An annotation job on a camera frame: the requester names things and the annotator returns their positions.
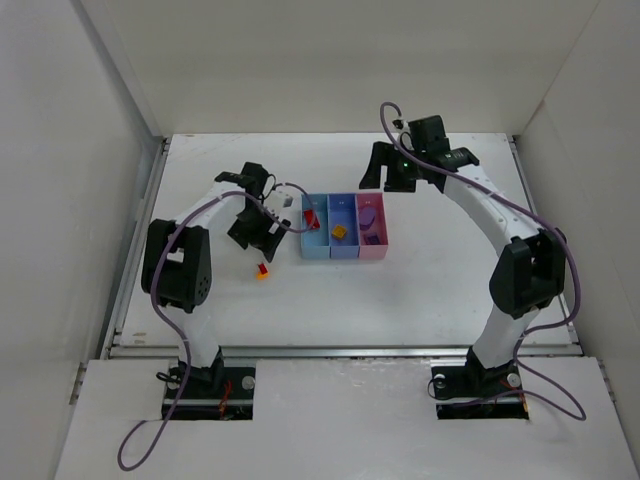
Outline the yellow lego piece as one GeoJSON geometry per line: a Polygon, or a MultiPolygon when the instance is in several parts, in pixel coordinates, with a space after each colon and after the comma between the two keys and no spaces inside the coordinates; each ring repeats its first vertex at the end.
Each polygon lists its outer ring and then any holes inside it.
{"type": "Polygon", "coordinates": [[[348,230],[345,226],[337,224],[331,230],[331,237],[336,240],[344,240],[348,234],[348,230]]]}

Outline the pink container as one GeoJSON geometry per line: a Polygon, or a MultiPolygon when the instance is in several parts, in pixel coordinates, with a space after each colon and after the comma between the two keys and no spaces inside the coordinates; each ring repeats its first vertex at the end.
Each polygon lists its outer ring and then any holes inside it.
{"type": "Polygon", "coordinates": [[[379,192],[373,193],[357,193],[356,194],[356,208],[357,219],[359,210],[363,207],[371,205],[377,209],[377,220],[375,225],[366,232],[361,232],[359,229],[358,220],[358,235],[360,242],[359,259],[360,260],[382,260],[387,253],[389,241],[386,226],[386,216],[384,209],[383,195],[379,192]],[[380,245],[367,245],[364,240],[365,235],[375,233],[380,237],[380,245]]]}

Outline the purple lego piece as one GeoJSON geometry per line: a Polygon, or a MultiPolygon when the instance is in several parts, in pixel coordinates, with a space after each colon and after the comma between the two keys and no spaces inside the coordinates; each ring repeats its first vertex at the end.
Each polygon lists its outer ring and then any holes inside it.
{"type": "Polygon", "coordinates": [[[369,231],[375,225],[377,220],[377,209],[371,205],[363,207],[359,210],[358,220],[360,231],[369,231]]]}

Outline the aluminium rail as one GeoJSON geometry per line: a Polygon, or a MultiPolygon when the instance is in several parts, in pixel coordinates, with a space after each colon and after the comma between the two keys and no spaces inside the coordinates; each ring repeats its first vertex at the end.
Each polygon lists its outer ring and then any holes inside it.
{"type": "MultiPolygon", "coordinates": [[[[465,357],[467,347],[310,347],[310,346],[226,346],[222,353],[226,358],[453,358],[465,357]]],[[[173,358],[177,347],[130,347],[114,345],[106,350],[105,359],[173,358]]],[[[579,357],[583,355],[576,344],[534,346],[525,345],[520,354],[528,357],[579,357]]]]}

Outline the light blue container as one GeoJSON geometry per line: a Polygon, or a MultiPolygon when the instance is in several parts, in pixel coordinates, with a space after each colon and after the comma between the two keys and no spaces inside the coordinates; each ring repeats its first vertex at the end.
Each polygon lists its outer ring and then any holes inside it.
{"type": "Polygon", "coordinates": [[[308,228],[312,214],[316,214],[313,227],[300,235],[301,255],[305,260],[328,260],[330,242],[328,230],[328,195],[314,193],[311,201],[301,196],[301,226],[308,228]]]}

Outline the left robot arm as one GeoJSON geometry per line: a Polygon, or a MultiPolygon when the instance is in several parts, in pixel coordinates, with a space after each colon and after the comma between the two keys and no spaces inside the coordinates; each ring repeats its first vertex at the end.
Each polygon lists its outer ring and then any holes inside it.
{"type": "Polygon", "coordinates": [[[178,372],[171,379],[186,386],[217,389],[226,379],[224,357],[214,334],[195,310],[213,287],[211,240],[224,214],[240,208],[226,234],[241,249],[252,248],[269,263],[282,239],[292,230],[280,212],[290,197],[275,187],[265,191],[272,175],[247,162],[238,173],[224,171],[192,207],[173,219],[154,219],[148,226],[141,288],[152,309],[181,342],[178,372]]]}

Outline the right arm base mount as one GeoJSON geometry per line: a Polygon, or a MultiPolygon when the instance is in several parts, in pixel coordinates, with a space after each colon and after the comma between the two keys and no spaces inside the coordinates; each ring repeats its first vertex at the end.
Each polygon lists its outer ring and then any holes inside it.
{"type": "Polygon", "coordinates": [[[431,367],[428,388],[439,420],[528,420],[522,381],[513,363],[492,370],[465,365],[431,367]]]}

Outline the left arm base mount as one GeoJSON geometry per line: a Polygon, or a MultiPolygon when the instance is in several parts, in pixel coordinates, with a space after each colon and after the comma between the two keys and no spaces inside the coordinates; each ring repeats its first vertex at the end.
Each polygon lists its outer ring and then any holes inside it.
{"type": "Polygon", "coordinates": [[[235,421],[253,418],[256,369],[225,366],[192,367],[171,420],[235,421]]]}

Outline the small purple lego brick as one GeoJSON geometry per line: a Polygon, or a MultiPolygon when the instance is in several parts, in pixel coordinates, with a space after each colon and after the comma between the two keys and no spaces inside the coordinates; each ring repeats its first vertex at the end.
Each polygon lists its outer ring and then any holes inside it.
{"type": "Polygon", "coordinates": [[[364,236],[364,240],[365,240],[365,243],[367,245],[380,245],[381,244],[380,237],[375,233],[372,233],[372,234],[369,234],[369,235],[365,235],[364,236]]]}

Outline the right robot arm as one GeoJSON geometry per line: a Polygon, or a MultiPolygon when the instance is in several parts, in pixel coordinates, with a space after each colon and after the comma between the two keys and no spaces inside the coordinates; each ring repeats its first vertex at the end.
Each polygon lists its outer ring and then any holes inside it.
{"type": "Polygon", "coordinates": [[[514,357],[531,322],[564,288],[566,256],[558,237],[503,201],[479,159],[452,148],[439,115],[397,118],[388,142],[373,145],[360,188],[412,193],[424,180],[456,203],[485,235],[497,255],[489,280],[492,310],[462,366],[432,370],[438,400],[490,397],[506,390],[518,369],[514,357]]]}

